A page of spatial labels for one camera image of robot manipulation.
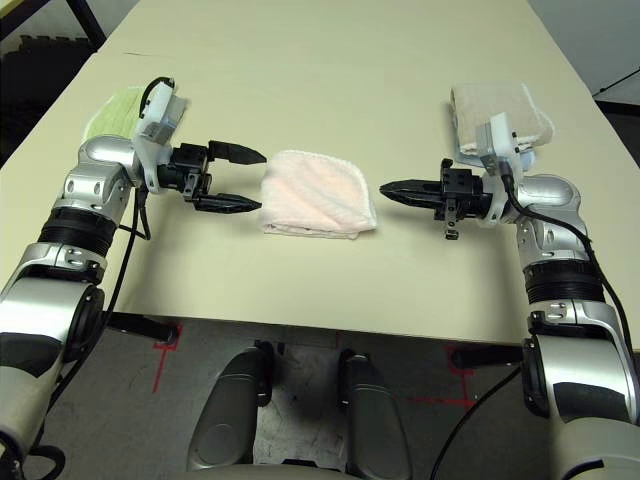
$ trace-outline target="red tape mark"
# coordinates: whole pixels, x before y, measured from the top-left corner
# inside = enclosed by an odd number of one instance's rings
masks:
[[[440,397],[407,397],[407,400],[414,403],[426,403],[428,405],[460,405],[465,409],[473,407],[476,403],[473,400],[462,398],[440,398]]]
[[[151,393],[156,393],[158,391],[158,385],[160,385],[160,377],[162,376],[162,371],[164,370],[164,364],[167,358],[167,352],[175,352],[178,349],[178,343],[180,343],[180,337],[182,336],[182,325],[178,325],[178,338],[171,345],[167,345],[165,343],[154,343],[154,350],[162,350],[162,354],[160,355],[160,363],[158,363],[158,369],[156,370],[156,376],[153,380],[153,390]]]
[[[464,409],[467,411],[476,403],[474,400],[469,398],[469,391],[467,388],[467,377],[471,377],[473,375],[473,370],[460,369],[453,364],[451,361],[451,354],[456,350],[456,347],[453,345],[445,345],[444,349],[447,355],[447,368],[453,375],[460,377],[460,384],[462,386],[462,405],[464,405]]]

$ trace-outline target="folded towel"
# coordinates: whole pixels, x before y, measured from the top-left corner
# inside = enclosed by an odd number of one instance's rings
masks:
[[[533,103],[524,83],[475,83],[451,89],[454,125],[463,155],[476,155],[476,127],[505,112],[524,151],[551,141],[554,126]]]
[[[267,162],[260,225],[265,233],[350,238],[376,228],[364,175],[354,164],[285,150]]]
[[[98,135],[132,138],[138,123],[138,109],[143,91],[144,87],[127,87],[114,93],[89,120],[82,141]]]

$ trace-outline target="black cable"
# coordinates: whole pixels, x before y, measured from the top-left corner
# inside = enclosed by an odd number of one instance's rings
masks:
[[[453,427],[453,430],[451,430],[451,433],[447,437],[447,441],[444,442],[444,445],[440,449],[438,458],[436,458],[436,461],[433,464],[433,468],[431,469],[431,475],[429,476],[429,480],[435,480],[436,475],[438,474],[438,469],[440,468],[440,464],[442,463],[442,460],[444,459],[444,456],[447,453],[447,450],[451,446],[451,443],[453,443],[453,440],[455,436],[458,434],[458,432],[460,431],[460,429],[464,426],[465,423],[467,423],[469,418],[471,418],[471,415],[473,415],[482,406],[484,402],[489,400],[489,398],[491,398],[491,396],[494,393],[496,393],[498,390],[504,387],[507,383],[513,380],[520,373],[520,370],[521,368],[517,367],[515,370],[509,373],[509,375],[507,375],[498,383],[496,383],[493,387],[491,387],[490,390],[487,391],[487,393],[485,393],[482,397],[480,397],[480,399],[473,405],[473,407],[467,410],[467,412],[462,416],[458,424],[455,427]]]
[[[606,92],[607,90],[609,90],[611,87],[615,87],[617,84],[619,84],[620,82],[624,82],[627,78],[633,77],[636,73],[640,73],[640,67],[638,67],[637,70],[634,70],[633,72],[631,72],[629,75],[625,75],[624,77],[622,77],[620,80],[616,80],[615,82],[613,82],[611,85],[607,85],[606,87],[602,87],[600,90],[598,90],[596,93],[594,93],[593,95],[591,95],[591,97],[597,97],[598,95],[600,95],[603,92]]]
[[[140,209],[140,220],[142,222],[142,228],[144,230],[145,240],[151,240],[151,229],[149,228],[149,220],[147,220],[147,195],[149,190],[146,186],[143,186],[136,190],[138,195],[138,208]]]
[[[584,247],[584,250],[587,253],[587,256],[589,257],[589,261],[591,262],[591,265],[593,265],[593,268],[596,271],[596,274],[598,275],[600,282],[602,282],[602,285],[604,286],[607,293],[609,293],[609,296],[611,297],[611,300],[613,301],[613,304],[616,307],[616,310],[618,312],[618,317],[620,318],[620,326],[622,327],[624,344],[629,353],[631,366],[636,371],[636,374],[637,374],[637,368],[636,368],[635,360],[633,357],[633,345],[631,344],[631,332],[629,331],[627,314],[624,311],[624,307],[622,306],[622,302],[620,301],[620,298],[618,297],[615,290],[609,283],[609,280],[605,276],[604,272],[602,271],[602,268],[600,267],[600,264],[598,263],[596,254],[593,251],[593,248],[591,248],[591,239],[587,237],[584,233],[582,233],[580,230],[578,230],[575,226],[571,225],[570,223],[563,222],[562,220],[558,220],[557,218],[542,215],[540,213],[534,212],[533,210],[530,210],[529,208],[525,208],[522,205],[520,205],[520,203],[518,202],[518,199],[515,196],[515,186],[514,186],[512,173],[503,174],[502,183],[504,184],[504,190],[507,193],[507,196],[509,197],[509,203],[520,215],[533,218],[535,220],[540,220],[541,222],[551,223],[553,225],[557,225],[562,228],[566,228],[571,233],[573,233],[578,238],[578,240],[580,240],[580,243],[582,243],[582,246]]]
[[[133,230],[131,230],[131,227],[127,227],[126,225],[118,225],[118,228],[120,230],[124,230],[125,232],[129,232],[131,233]],[[144,233],[137,231],[136,230],[136,237],[141,238],[142,240],[147,240],[147,237]]]
[[[98,343],[98,340],[100,340],[102,333],[104,332],[105,328],[109,324],[109,320],[111,319],[111,315],[113,314],[113,309],[116,306],[118,294],[120,293],[120,288],[122,287],[124,274],[127,271],[127,264],[129,263],[129,257],[131,256],[133,244],[136,240],[135,232],[137,232],[138,230],[138,211],[140,208],[138,201],[139,199],[138,199],[137,192],[134,192],[133,221],[131,223],[131,232],[129,235],[129,242],[127,243],[127,249],[125,250],[124,257],[122,258],[122,263],[120,264],[120,272],[118,273],[118,279],[116,280],[116,285],[113,288],[113,294],[111,295],[109,306],[106,312],[102,314],[101,324],[99,328],[97,328],[94,334],[92,335],[91,340],[88,342],[85,350],[82,352],[82,356],[78,358],[78,360],[76,360],[76,363],[74,363],[73,367],[71,367],[69,372],[60,381],[60,383],[54,390],[53,394],[51,395],[51,400],[49,401],[49,408],[47,411],[53,408],[58,398],[60,398],[60,395],[62,395],[62,392],[64,392],[64,390],[67,388],[69,383],[71,383],[71,380],[73,380],[73,377],[75,377],[75,375],[78,373],[78,370],[80,370],[82,365],[84,365],[84,362],[87,360],[87,358],[93,351],[94,347]]]
[[[33,447],[29,450],[29,455],[47,458],[54,463],[51,471],[44,477],[40,477],[39,480],[54,480],[58,478],[67,463],[64,452],[58,447],[53,447],[51,445],[38,445],[37,447]]]

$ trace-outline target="green towel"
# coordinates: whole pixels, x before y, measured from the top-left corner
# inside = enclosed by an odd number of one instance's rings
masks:
[[[98,135],[119,135],[132,138],[138,122],[138,111],[143,87],[127,87],[118,90],[93,116],[86,128],[82,141]]]

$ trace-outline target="beige towel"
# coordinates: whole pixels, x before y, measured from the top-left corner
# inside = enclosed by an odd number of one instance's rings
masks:
[[[352,240],[377,225],[358,167],[298,150],[285,150],[267,162],[259,221],[265,233]]]
[[[554,126],[533,103],[524,83],[469,83],[451,89],[454,125],[460,152],[476,155],[476,127],[506,112],[518,135],[520,150],[549,143]]]

